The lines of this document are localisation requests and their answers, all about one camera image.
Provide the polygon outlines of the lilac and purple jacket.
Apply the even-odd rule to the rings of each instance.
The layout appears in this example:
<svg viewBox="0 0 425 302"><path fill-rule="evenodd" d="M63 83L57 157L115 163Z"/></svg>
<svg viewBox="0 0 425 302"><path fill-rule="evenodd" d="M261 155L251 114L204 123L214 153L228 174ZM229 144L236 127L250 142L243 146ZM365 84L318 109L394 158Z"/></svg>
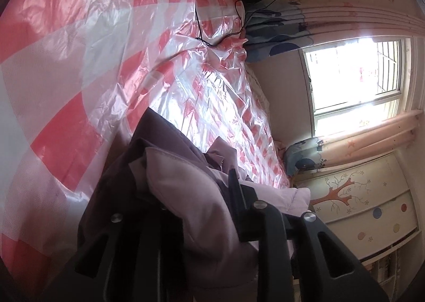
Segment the lilac and purple jacket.
<svg viewBox="0 0 425 302"><path fill-rule="evenodd" d="M239 240L230 170L284 214L302 215L311 195L304 188L244 182L234 148L222 140L216 144L217 150L203 153L165 118L146 111L86 207L78 249L104 231L114 214L159 209L159 301L257 301L259 245Z"/></svg>

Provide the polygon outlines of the tree decorated cabinet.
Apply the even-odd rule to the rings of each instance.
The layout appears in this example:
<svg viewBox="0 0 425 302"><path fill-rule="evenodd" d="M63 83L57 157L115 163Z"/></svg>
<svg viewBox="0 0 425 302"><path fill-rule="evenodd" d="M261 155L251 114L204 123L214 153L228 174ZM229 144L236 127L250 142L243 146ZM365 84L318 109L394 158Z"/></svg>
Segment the tree decorated cabinet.
<svg viewBox="0 0 425 302"><path fill-rule="evenodd" d="M394 154L300 181L318 217L360 259L418 230L414 200Z"/></svg>

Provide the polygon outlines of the bookshelf with books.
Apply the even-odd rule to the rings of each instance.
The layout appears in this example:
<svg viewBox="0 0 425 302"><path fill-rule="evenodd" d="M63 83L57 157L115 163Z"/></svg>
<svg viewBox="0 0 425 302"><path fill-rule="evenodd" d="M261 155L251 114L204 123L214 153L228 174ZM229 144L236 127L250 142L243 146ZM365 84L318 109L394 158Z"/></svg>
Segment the bookshelf with books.
<svg viewBox="0 0 425 302"><path fill-rule="evenodd" d="M388 295L397 301L412 283L424 262L421 231L410 232L376 255L364 258L363 265Z"/></svg>

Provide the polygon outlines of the pink curtain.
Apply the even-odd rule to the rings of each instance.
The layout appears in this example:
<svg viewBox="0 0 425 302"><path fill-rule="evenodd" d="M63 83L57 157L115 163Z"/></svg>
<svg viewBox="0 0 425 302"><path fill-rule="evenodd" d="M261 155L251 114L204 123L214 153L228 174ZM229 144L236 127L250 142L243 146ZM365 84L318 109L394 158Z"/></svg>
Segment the pink curtain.
<svg viewBox="0 0 425 302"><path fill-rule="evenodd" d="M412 110L353 134L321 139L312 158L316 169L332 168L384 155L410 144L423 115Z"/></svg>

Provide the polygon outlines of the window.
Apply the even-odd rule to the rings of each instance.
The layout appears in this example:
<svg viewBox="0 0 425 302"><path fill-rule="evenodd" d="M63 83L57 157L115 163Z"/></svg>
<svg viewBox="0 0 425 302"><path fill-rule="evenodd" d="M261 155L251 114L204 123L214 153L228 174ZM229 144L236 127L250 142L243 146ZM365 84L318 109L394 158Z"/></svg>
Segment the window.
<svg viewBox="0 0 425 302"><path fill-rule="evenodd" d="M337 137L403 113L411 39L366 37L303 50L314 135Z"/></svg>

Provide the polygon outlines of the red checkered plastic sheet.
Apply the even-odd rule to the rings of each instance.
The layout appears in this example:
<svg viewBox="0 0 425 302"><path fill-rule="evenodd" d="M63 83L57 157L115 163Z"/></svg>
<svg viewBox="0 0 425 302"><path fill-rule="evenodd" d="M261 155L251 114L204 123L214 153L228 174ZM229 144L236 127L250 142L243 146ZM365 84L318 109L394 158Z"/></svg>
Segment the red checkered plastic sheet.
<svg viewBox="0 0 425 302"><path fill-rule="evenodd" d="M151 108L255 182L289 185L246 71L240 0L10 0L1 15L1 258L37 295L104 164Z"/></svg>

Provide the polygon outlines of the blue patterned curtain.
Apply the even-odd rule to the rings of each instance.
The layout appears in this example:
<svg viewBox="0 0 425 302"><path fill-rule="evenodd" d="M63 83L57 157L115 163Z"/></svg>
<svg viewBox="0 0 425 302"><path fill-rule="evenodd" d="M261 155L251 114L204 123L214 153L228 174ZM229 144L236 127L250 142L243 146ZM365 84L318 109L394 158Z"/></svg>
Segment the blue patterned curtain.
<svg viewBox="0 0 425 302"><path fill-rule="evenodd" d="M245 25L246 61L260 62L285 52L313 46L313 34L298 6L271 4L255 10Z"/></svg>

